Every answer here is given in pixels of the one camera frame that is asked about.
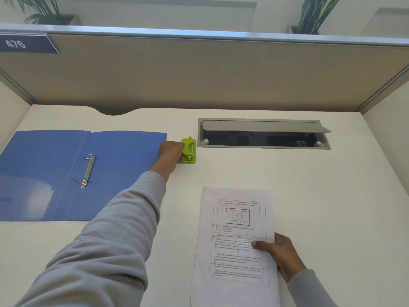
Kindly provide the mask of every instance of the gray sleeve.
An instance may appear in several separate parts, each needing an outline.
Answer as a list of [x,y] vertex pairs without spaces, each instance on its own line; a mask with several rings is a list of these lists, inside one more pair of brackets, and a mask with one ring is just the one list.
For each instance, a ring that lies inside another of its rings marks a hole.
[[287,288],[297,307],[337,307],[311,269],[292,277]]
[[56,254],[16,306],[139,306],[165,192],[161,175],[143,173]]

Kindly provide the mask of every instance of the white desk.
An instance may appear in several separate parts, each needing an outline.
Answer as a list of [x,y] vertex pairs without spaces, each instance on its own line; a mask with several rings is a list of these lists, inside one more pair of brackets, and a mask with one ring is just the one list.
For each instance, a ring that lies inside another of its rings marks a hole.
[[[197,137],[199,117],[318,119],[330,150],[197,148],[168,182],[143,306],[190,306],[203,186],[272,189],[277,232],[292,238],[340,306],[406,306],[409,198],[359,113],[32,106],[18,130],[143,130]],[[82,222],[0,223],[0,297],[13,305]],[[294,303],[280,279],[282,307]]]

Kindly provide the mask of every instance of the finger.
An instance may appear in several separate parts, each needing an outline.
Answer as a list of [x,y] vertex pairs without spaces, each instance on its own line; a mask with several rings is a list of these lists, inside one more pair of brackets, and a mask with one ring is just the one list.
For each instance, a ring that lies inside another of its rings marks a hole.
[[275,243],[268,243],[265,241],[253,241],[252,247],[257,250],[267,251],[271,255],[275,253],[277,245]]

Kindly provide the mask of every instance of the potted plant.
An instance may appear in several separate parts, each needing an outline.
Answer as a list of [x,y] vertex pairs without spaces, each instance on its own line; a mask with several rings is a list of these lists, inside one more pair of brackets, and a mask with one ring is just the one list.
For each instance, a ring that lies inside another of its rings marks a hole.
[[[4,0],[6,3],[14,5],[15,0]],[[24,22],[34,25],[69,25],[74,19],[78,20],[76,15],[61,14],[58,8],[57,0],[16,0],[23,13],[26,13],[26,7],[30,12],[35,12],[28,16]]]
[[289,32],[297,34],[319,34],[322,23],[340,0],[305,0],[301,19],[297,26],[291,26]]

